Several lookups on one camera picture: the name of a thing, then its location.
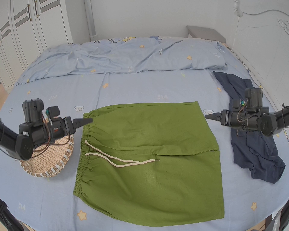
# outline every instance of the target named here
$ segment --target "headboard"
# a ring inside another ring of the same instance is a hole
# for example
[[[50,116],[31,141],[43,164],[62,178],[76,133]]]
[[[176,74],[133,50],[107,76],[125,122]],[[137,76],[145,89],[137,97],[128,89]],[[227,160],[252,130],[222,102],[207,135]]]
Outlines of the headboard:
[[[289,1],[234,0],[233,10],[226,43],[280,110],[289,105]]]

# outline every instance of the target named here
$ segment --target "drawstring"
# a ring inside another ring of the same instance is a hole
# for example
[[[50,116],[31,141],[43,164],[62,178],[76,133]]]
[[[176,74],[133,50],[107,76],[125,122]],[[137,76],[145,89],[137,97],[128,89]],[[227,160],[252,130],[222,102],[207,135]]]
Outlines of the drawstring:
[[[109,154],[106,154],[105,152],[101,151],[100,149],[92,146],[91,144],[89,144],[87,142],[87,140],[85,140],[85,143],[87,145],[89,145],[90,147],[92,147],[93,149],[95,149],[96,151],[100,152],[100,153],[94,153],[94,152],[89,152],[89,153],[86,153],[85,155],[88,156],[88,155],[95,155],[95,156],[99,156],[99,157],[102,157],[104,159],[106,159],[109,163],[111,163],[113,166],[115,167],[118,167],[118,168],[121,168],[121,167],[126,167],[126,166],[133,166],[133,165],[139,165],[139,164],[146,164],[146,163],[150,163],[150,162],[154,162],[154,161],[159,161],[159,160],[155,160],[155,159],[150,159],[150,160],[146,160],[146,161],[143,161],[143,162],[139,162],[139,161],[134,161],[134,160],[122,160],[122,159],[119,159],[117,157],[113,157],[113,156],[110,156]],[[119,161],[122,161],[122,162],[130,162],[130,164],[123,164],[123,165],[117,165],[115,163],[113,163],[111,160],[109,160],[106,156],[103,156],[103,155],[106,155],[107,157],[109,158],[112,158],[112,159],[116,159],[116,160],[119,160]]]

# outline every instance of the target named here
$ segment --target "mattress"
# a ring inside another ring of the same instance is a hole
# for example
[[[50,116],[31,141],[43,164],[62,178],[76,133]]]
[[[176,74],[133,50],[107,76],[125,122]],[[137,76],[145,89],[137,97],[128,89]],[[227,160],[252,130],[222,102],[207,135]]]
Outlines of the mattress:
[[[60,116],[81,118],[91,110],[129,103],[181,103],[198,101],[204,115],[228,109],[229,96],[213,71],[251,79],[246,68],[224,45],[218,49],[226,66],[218,69],[181,69],[136,73],[74,73],[47,77],[16,85],[0,111],[2,122],[15,132],[24,122],[22,102],[41,98],[44,106],[59,106]],[[263,105],[269,106],[267,98]],[[288,199],[289,170],[276,184],[251,178],[248,169],[233,163],[230,128],[207,120],[219,144],[225,217],[202,223],[146,227],[115,220],[87,206],[73,195],[80,156],[82,129],[75,133],[74,150],[64,169],[53,178],[32,177],[19,161],[0,155],[0,197],[11,213],[35,230],[246,230],[257,224]],[[281,132],[274,135],[279,156],[289,163],[288,142]]]

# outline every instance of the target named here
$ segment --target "navy cloth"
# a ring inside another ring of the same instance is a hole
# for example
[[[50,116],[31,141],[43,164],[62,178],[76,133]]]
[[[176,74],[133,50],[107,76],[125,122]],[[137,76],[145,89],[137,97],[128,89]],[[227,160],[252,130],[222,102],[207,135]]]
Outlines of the navy cloth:
[[[245,89],[253,88],[250,79],[242,79],[234,74],[213,72],[230,96],[229,110],[232,110],[233,99],[245,98]],[[283,160],[272,136],[264,136],[261,132],[245,132],[231,128],[231,144],[234,152],[234,163],[241,168],[248,168],[253,179],[261,179],[276,183],[285,169]]]

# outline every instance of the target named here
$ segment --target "bed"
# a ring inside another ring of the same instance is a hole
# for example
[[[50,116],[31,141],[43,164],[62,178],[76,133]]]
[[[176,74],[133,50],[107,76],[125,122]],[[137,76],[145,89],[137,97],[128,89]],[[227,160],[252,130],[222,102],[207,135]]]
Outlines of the bed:
[[[243,79],[251,79],[255,86],[262,86],[263,105],[270,111],[280,109],[282,103],[289,104],[288,97],[288,19],[282,4],[260,3],[262,8],[250,1],[239,3],[235,0],[236,15],[232,37],[228,45],[213,42],[226,61],[219,69],[180,69],[163,71],[126,73],[97,73],[88,68],[81,73],[71,73],[33,79],[22,76],[22,84],[14,87],[0,111],[2,122],[14,131],[23,123],[21,104],[26,99],[41,98],[45,108],[58,105],[60,116],[81,118],[83,113],[114,104],[153,102],[193,102],[198,101],[204,115],[227,109],[229,96],[216,80],[213,71],[235,74]],[[155,36],[156,41],[184,41],[186,38]],[[90,42],[95,49],[100,42]],[[267,54],[262,55],[266,45]],[[275,70],[275,75],[266,73]],[[1,199],[6,202],[11,213],[35,230],[247,230],[262,221],[288,200],[289,170],[285,171],[276,184],[251,178],[248,169],[233,163],[230,129],[218,122],[207,120],[220,147],[221,169],[225,217],[219,220],[182,226],[146,227],[112,219],[87,206],[73,195],[75,175],[79,161],[82,130],[75,133],[74,150],[65,168],[53,178],[36,178],[25,173],[18,161],[0,155]],[[274,135],[279,156],[289,163],[288,141],[283,132]],[[80,219],[78,213],[86,213]]]

